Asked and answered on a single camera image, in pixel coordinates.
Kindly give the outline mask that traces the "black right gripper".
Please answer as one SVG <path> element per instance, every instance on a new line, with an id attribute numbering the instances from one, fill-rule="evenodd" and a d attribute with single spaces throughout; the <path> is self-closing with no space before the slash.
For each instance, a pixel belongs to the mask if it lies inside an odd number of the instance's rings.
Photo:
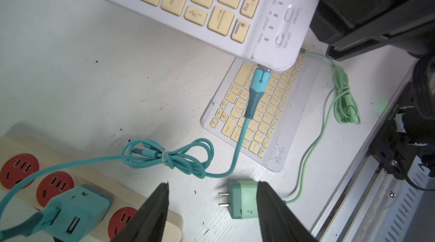
<path id="1" fill-rule="evenodd" d="M 337 61 L 387 45 L 420 58 L 435 53 L 435 0 L 319 0 L 310 27 Z"/>

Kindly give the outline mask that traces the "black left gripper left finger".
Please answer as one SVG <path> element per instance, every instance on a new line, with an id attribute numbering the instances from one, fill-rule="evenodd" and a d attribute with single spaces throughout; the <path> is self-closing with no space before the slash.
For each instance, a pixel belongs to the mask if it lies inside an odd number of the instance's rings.
<path id="1" fill-rule="evenodd" d="M 168 208 L 169 183 L 161 183 L 111 242 L 162 242 Z"/>

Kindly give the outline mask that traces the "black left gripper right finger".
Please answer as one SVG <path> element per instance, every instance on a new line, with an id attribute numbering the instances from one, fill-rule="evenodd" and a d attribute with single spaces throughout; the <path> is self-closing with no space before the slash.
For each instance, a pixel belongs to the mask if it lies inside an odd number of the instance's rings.
<path id="1" fill-rule="evenodd" d="M 264 242 L 315 242 L 267 182 L 258 182 L 257 209 Z"/>

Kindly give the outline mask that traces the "light green usb charger plug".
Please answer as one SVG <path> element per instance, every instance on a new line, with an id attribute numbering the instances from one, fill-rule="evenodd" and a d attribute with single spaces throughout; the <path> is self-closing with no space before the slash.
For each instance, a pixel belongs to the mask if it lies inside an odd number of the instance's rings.
<path id="1" fill-rule="evenodd" d="M 220 196 L 227 197 L 226 203 L 220 203 L 220 207 L 229 210 L 232 219 L 258 218 L 257 208 L 258 182 L 253 180 L 230 180 L 227 184 L 227 192 L 220 192 Z"/>

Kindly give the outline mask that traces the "white keyboard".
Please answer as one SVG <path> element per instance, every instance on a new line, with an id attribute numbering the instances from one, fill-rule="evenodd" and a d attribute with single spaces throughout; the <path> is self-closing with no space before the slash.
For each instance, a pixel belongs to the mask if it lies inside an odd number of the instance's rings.
<path id="1" fill-rule="evenodd" d="M 294 65 L 319 0 L 107 0 L 272 71 Z"/>
<path id="2" fill-rule="evenodd" d="M 259 102 L 241 152 L 274 173 L 282 171 L 321 60 L 301 53 L 285 72 L 273 73 Z M 248 105 L 256 66 L 235 59 L 201 117 L 203 127 L 235 147 Z"/>

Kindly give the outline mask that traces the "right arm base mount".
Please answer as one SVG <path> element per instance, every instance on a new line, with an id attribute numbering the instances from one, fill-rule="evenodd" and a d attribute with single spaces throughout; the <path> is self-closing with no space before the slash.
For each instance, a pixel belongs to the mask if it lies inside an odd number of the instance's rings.
<path id="1" fill-rule="evenodd" d="M 393 110 L 369 146 L 380 167 L 398 180 L 405 180 L 416 190 L 433 192 L 413 182 L 409 176 L 415 158 L 421 170 L 435 177 L 435 121 L 420 116 L 416 107 L 404 106 Z"/>

